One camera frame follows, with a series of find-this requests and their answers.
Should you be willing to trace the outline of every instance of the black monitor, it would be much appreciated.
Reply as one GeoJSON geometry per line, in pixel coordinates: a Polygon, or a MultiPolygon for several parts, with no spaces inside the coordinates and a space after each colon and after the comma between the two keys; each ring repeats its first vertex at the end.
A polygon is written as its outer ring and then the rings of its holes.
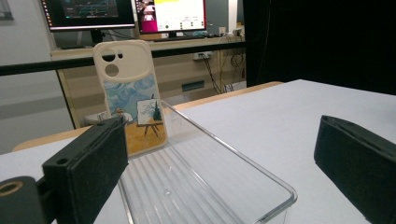
{"type": "Polygon", "coordinates": [[[92,44],[101,30],[134,28],[131,0],[40,0],[51,32],[91,31],[92,44]]]}
{"type": "Polygon", "coordinates": [[[177,32],[205,31],[205,0],[134,0],[139,33],[176,37],[177,32]]]}

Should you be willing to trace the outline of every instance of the background desk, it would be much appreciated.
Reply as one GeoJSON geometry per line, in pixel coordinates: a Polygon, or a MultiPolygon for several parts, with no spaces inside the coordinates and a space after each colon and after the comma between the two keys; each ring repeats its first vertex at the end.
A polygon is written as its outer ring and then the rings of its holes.
{"type": "MultiPolygon", "coordinates": [[[[295,188],[292,224],[367,223],[315,165],[321,115],[347,119],[396,142],[396,96],[304,80],[196,105],[183,113],[295,188]]],[[[0,156],[0,180],[42,176],[40,164],[70,141],[0,156]]],[[[115,188],[97,223],[125,222],[123,212],[115,188]]]]}

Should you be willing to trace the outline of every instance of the power outlet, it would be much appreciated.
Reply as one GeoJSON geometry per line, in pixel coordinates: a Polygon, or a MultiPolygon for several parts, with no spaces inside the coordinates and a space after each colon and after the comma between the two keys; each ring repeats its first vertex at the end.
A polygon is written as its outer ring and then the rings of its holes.
{"type": "Polygon", "coordinates": [[[213,51],[205,51],[192,54],[193,60],[210,59],[213,56],[213,51]]]}

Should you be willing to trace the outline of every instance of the black bar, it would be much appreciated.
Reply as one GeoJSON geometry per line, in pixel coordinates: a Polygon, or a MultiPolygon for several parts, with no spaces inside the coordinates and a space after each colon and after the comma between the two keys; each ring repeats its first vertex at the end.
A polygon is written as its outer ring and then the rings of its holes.
{"type": "MultiPolygon", "coordinates": [[[[252,43],[234,42],[227,44],[206,45],[206,46],[189,47],[182,49],[158,49],[158,50],[153,50],[151,54],[153,58],[161,58],[161,57],[195,53],[201,51],[245,48],[248,44],[250,45],[252,43]]],[[[53,70],[65,69],[65,68],[92,66],[92,65],[94,65],[93,57],[68,59],[61,61],[50,61],[43,63],[22,63],[22,64],[4,65],[4,66],[0,66],[0,77],[26,74],[26,73],[53,71],[53,70]]]]}

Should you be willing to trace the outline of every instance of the phone case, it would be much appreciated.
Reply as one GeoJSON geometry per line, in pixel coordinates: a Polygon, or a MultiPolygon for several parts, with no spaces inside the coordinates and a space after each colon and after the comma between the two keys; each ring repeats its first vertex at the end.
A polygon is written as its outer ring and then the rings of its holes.
{"type": "Polygon", "coordinates": [[[107,116],[124,116],[128,155],[162,146],[167,139],[149,45],[142,40],[103,42],[93,59],[105,92],[107,116]]]}

